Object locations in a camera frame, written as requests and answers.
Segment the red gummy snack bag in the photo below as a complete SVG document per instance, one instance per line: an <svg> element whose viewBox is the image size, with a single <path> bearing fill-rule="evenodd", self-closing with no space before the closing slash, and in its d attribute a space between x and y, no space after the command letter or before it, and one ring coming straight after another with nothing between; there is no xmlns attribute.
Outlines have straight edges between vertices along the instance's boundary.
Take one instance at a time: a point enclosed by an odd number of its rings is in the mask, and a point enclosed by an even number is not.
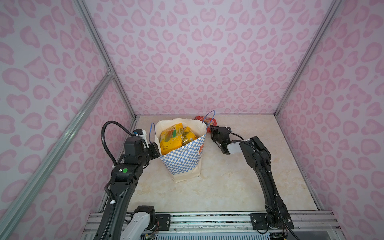
<svg viewBox="0 0 384 240"><path fill-rule="evenodd" d="M204 117L204 116L196 116L195 120L199 120L207 125L207 129L209 129L211 126L217 126L217 121L215 118L210 117Z"/></svg>

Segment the yellow chips bag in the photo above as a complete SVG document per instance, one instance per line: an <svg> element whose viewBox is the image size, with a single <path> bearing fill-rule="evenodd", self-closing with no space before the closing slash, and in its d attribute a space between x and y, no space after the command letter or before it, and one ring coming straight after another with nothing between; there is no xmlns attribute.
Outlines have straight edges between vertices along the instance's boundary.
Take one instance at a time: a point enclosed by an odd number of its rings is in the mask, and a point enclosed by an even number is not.
<svg viewBox="0 0 384 240"><path fill-rule="evenodd" d="M164 130L160 135L162 155L167 155L173 150L183 146L183 124L175 124Z"/></svg>

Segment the yellow candy snack bag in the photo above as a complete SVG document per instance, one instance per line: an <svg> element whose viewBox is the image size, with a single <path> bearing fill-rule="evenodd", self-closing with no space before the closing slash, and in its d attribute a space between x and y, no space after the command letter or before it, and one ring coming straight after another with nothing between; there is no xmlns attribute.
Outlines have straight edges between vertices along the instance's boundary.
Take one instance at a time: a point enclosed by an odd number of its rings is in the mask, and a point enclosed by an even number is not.
<svg viewBox="0 0 384 240"><path fill-rule="evenodd" d="M190 127L183 128L182 132L182 146L185 146L189 144L190 142L193 142L196 140L196 135L192 132L192 129Z"/></svg>

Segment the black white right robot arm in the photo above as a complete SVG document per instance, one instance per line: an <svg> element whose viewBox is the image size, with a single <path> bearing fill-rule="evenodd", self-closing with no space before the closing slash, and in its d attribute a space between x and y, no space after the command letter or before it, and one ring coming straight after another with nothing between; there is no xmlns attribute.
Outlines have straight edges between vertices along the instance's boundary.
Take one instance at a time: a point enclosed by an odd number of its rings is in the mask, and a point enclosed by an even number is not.
<svg viewBox="0 0 384 240"><path fill-rule="evenodd" d="M265 199L265 223L270 229L279 229L285 227L289 230L294 229L294 224L289 211L282 200L271 168L271 153L262 143L262 141L254 136L248 140L236 136L230 127L210 126L211 139L221 149L225 155L242 153L248 166L256 173L263 196Z"/></svg>

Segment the blue checkered paper bag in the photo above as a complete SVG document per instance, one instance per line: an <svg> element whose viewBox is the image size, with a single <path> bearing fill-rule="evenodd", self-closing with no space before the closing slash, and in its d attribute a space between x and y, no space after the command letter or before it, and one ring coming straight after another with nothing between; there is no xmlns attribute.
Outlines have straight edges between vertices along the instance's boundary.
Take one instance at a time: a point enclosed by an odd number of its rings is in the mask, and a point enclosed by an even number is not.
<svg viewBox="0 0 384 240"><path fill-rule="evenodd" d="M190 127L197 139L171 151L167 155L162 155L160 146L161 133L172 125L179 123L183 124L183 128ZM155 125L154 141L160 148L160 159L175 183L186 181L200 175L207 133L207 125L195 119L176 118L172 120L161 120Z"/></svg>

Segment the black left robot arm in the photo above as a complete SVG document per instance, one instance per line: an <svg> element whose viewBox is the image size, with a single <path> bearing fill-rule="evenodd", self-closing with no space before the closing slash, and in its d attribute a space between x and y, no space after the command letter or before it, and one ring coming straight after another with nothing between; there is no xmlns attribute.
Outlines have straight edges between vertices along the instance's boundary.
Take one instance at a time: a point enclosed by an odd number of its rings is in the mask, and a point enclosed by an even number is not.
<svg viewBox="0 0 384 240"><path fill-rule="evenodd" d="M105 185L108 203L95 236L96 240L120 239L127 208L144 167L161 155L156 143L147 144L140 136L127 138L124 150L111 172L111 179Z"/></svg>

